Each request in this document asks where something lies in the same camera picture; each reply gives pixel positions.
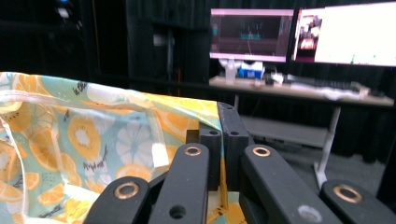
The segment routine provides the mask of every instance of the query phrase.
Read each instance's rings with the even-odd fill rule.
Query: desk leg
[[[318,186],[321,186],[326,182],[327,177],[325,174],[327,161],[330,156],[330,151],[332,150],[332,141],[334,140],[335,129],[337,127],[338,118],[340,117],[341,107],[336,107],[332,112],[332,121],[329,127],[329,133],[327,134],[326,144],[323,148],[322,157],[319,163],[315,162],[314,169],[317,176]]]
[[[239,105],[239,95],[235,95],[235,99],[233,101],[233,107],[235,108],[236,111],[238,111],[238,105]]]

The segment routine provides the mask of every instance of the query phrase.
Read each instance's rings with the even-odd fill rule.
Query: keyboard
[[[298,83],[304,84],[316,88],[332,88],[343,91],[355,91],[359,92],[360,88],[352,82],[344,82],[344,81],[334,81],[327,79],[317,79],[317,78],[309,78],[309,77],[295,77],[292,75],[287,75],[287,78],[283,81],[286,84]]]

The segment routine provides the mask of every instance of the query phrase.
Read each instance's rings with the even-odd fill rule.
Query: white desk
[[[272,93],[276,95],[293,96],[296,98],[330,101],[328,95],[324,94],[322,91],[315,89],[294,88],[288,84],[275,84],[272,86],[267,86],[263,80],[237,78],[233,84],[227,84],[225,77],[212,77],[209,80],[209,85],[231,90],[255,91],[262,93]],[[237,95],[235,95],[235,108],[238,107],[238,101],[239,98]],[[344,97],[338,99],[338,101],[350,102],[352,104],[382,105],[390,107],[392,107],[394,104],[394,101],[388,97],[374,97],[368,95],[367,91],[350,96],[344,95]],[[244,121],[247,131],[252,135],[290,141],[293,143],[304,144],[313,147],[321,147],[323,149],[321,160],[314,163],[318,186],[321,188],[322,184],[327,180],[325,169],[332,149],[332,141],[335,136],[335,130],[340,113],[341,107],[337,106],[332,113],[332,120],[328,129],[290,124],[269,119],[256,119],[243,116],[241,116],[241,118],[242,121]]]

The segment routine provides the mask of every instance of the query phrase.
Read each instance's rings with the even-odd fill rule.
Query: floor
[[[306,184],[315,193],[319,193],[313,163],[320,160],[321,149],[274,142],[265,144],[276,149]],[[347,180],[376,195],[384,169],[384,163],[366,163],[361,155],[347,158],[331,154],[325,173],[328,180]]]

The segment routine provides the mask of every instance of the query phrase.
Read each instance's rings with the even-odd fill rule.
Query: monitor screen
[[[396,3],[301,9],[296,62],[396,65]]]
[[[211,9],[210,58],[285,62],[292,9]]]

